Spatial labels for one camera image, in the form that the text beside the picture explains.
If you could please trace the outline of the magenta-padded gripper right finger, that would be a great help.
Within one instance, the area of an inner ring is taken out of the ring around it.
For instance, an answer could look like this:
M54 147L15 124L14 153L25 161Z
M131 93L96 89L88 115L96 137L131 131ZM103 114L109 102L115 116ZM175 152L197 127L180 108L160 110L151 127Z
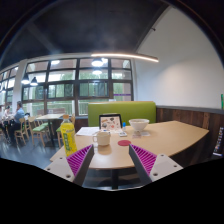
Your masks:
M147 185L182 169L182 166L167 155L155 155L133 144L129 145L129 155L143 185Z

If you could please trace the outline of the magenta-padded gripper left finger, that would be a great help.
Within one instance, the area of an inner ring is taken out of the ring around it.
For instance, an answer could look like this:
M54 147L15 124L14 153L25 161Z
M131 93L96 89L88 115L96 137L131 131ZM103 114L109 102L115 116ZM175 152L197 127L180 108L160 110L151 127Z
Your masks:
M82 186L93 156L94 146L88 145L68 157L57 158L45 171Z

